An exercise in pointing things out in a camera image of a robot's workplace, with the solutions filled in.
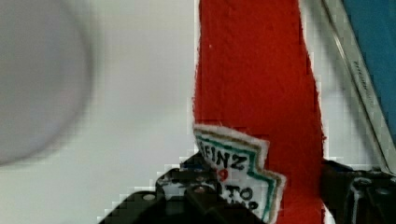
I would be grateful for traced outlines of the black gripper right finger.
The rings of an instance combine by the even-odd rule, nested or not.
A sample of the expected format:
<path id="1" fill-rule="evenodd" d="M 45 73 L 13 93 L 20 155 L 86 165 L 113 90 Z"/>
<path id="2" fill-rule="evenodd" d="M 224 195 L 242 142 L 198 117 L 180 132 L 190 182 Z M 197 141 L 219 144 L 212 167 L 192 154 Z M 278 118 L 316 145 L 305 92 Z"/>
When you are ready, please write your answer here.
<path id="1" fill-rule="evenodd" d="M 395 176 L 323 160 L 320 197 L 335 224 L 396 224 Z"/>

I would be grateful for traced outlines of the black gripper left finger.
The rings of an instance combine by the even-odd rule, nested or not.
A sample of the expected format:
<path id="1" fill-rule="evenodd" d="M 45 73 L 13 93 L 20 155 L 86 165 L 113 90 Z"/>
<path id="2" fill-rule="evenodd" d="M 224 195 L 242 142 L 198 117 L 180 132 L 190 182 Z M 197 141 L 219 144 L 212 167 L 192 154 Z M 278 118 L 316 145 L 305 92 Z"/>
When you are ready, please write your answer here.
<path id="1" fill-rule="evenodd" d="M 219 192 L 215 171 L 197 153 L 160 176 L 155 190 L 129 195 L 98 224 L 266 224 Z"/>

